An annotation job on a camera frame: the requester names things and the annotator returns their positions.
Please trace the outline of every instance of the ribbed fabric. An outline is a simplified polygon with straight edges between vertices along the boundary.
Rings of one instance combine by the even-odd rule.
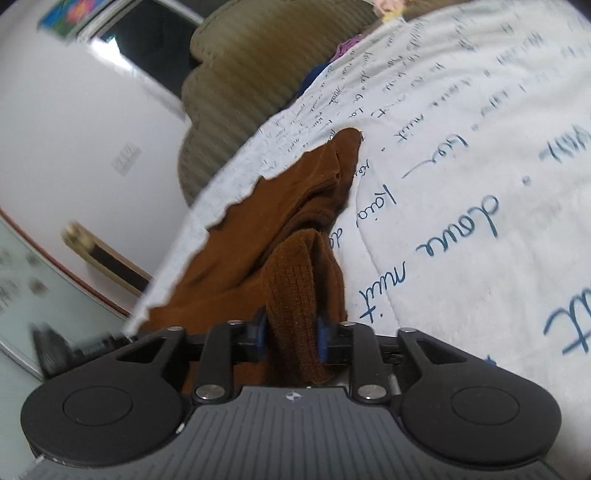
[[[297,91],[306,74],[375,16],[361,0],[230,0],[200,25],[184,82],[193,122],[178,176],[190,205],[201,189]]]
[[[209,230],[168,305],[152,309],[144,327],[205,333],[217,323],[251,320],[265,306],[270,361],[241,366],[236,381],[326,380],[329,372],[316,364],[316,316],[346,317],[343,277],[326,232],[347,201],[360,144],[359,131],[341,130],[279,176],[260,179]]]

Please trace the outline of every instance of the brown knit fabric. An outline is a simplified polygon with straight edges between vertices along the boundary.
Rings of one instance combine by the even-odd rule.
[[[326,231],[347,201],[360,144],[359,131],[342,130],[276,178],[260,179],[210,229],[170,302],[152,309],[145,327],[203,333],[227,320],[250,320],[265,306],[269,361],[236,368],[236,382],[327,380],[329,372],[316,363],[316,315],[341,322],[346,313]]]

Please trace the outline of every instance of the colorful painting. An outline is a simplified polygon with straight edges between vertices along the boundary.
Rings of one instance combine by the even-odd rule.
[[[40,25],[66,38],[110,0],[61,0],[41,19]]]

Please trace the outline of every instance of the ribbed cushion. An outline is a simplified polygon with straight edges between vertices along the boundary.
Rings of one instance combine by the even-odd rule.
[[[193,122],[178,176],[187,204],[315,65],[376,17],[362,0],[230,0],[193,34],[202,64],[183,84]]]

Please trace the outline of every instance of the white fabric with writing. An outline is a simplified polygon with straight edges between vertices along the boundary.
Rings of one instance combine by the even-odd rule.
[[[394,20],[331,64],[202,191],[129,324],[206,228],[345,127],[364,141],[330,236],[349,320],[412,326],[548,389],[549,462],[591,472],[591,25],[563,1],[479,0]]]

